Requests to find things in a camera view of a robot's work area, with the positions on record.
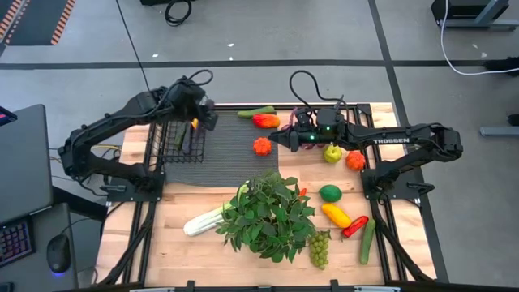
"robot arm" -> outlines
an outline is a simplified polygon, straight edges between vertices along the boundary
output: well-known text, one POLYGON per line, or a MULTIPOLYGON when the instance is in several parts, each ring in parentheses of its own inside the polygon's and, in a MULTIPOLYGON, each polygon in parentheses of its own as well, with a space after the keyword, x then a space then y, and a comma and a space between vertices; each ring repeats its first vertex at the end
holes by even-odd
POLYGON ((65 145, 58 150, 65 173, 79 182, 91 174, 106 174, 126 179, 142 191, 156 187, 153 173, 142 163, 125 165, 102 159, 91 153, 91 147, 128 127, 151 122, 191 121, 198 118, 202 127, 213 130, 218 118, 213 110, 214 102, 205 97, 201 84, 191 80, 192 77, 183 76, 169 88, 160 87, 139 93, 119 111, 105 114, 103 119, 72 131, 65 145))
POLYGON ((297 122, 283 131, 272 133, 268 138, 292 152, 302 144, 335 144, 346 150, 360 150, 380 144, 416 144, 420 148, 395 161, 382 161, 372 175, 372 185, 383 190, 391 188, 398 176, 431 161, 454 161, 461 157, 460 134, 439 123, 418 124, 407 127, 369 128, 345 120, 334 108, 300 109, 297 122))

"yellow pepper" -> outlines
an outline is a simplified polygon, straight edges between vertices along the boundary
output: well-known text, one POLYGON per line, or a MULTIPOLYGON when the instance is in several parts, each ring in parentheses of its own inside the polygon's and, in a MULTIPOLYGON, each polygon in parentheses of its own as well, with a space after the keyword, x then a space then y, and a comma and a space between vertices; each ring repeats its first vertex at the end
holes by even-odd
POLYGON ((321 206, 321 209, 323 209, 324 214, 338 227, 346 228, 351 225, 351 219, 336 205, 324 204, 321 206))

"green lime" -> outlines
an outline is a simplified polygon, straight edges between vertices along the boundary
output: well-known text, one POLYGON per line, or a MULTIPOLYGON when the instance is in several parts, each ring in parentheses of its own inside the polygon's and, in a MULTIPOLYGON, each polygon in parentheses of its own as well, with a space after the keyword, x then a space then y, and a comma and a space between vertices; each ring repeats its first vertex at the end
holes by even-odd
POLYGON ((334 185, 326 185, 321 187, 319 193, 321 194, 321 198, 329 203, 337 202, 342 198, 341 189, 334 185))

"green cucumber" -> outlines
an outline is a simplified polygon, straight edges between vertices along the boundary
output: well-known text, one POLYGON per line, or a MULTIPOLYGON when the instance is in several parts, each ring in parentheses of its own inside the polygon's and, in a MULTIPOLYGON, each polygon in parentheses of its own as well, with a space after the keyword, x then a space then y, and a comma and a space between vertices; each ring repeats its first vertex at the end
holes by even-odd
POLYGON ((360 245, 360 263, 367 264, 370 258, 371 242, 373 241, 373 234, 375 233, 375 219, 370 218, 364 229, 362 243, 360 245))
POLYGON ((173 147, 175 150, 180 150, 182 148, 182 142, 186 135, 186 124, 186 122, 183 122, 180 126, 177 126, 177 132, 175 133, 175 139, 173 141, 173 147))
POLYGON ((276 113, 276 110, 273 106, 268 105, 264 106, 259 109, 252 109, 252 110, 240 110, 238 111, 238 116, 240 118, 252 118, 254 114, 274 114, 276 113))

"green grapes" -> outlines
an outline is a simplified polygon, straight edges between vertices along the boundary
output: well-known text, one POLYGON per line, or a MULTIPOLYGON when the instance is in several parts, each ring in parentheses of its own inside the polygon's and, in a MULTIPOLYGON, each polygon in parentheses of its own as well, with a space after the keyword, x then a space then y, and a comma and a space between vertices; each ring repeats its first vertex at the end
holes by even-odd
POLYGON ((330 241, 330 230, 318 231, 310 238, 311 263, 320 270, 324 270, 328 264, 328 243, 330 241))

